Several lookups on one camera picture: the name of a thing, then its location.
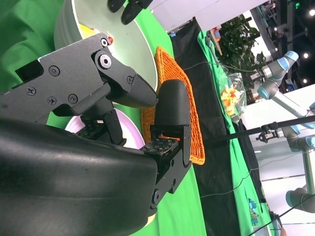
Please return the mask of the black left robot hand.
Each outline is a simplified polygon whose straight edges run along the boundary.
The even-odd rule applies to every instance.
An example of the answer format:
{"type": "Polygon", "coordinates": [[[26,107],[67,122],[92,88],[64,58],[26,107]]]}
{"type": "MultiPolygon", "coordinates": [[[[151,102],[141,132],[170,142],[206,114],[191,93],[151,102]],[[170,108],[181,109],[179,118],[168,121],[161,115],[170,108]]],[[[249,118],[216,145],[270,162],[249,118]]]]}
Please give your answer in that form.
{"type": "MultiPolygon", "coordinates": [[[[129,0],[121,15],[122,23],[128,25],[143,9],[147,9],[152,1],[153,0],[129,0]]],[[[125,0],[108,0],[107,7],[111,12],[115,13],[124,3],[125,0]]]]}

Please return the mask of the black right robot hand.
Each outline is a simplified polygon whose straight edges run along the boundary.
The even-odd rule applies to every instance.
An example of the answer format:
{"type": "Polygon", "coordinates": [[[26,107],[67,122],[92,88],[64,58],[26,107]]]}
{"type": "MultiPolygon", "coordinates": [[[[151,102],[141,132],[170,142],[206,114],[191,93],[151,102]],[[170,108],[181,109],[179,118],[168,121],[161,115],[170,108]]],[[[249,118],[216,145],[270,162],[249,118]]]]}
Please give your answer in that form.
{"type": "Polygon", "coordinates": [[[98,33],[19,68],[0,95],[0,233],[127,236],[191,167],[187,89],[158,92],[98,33]]]}

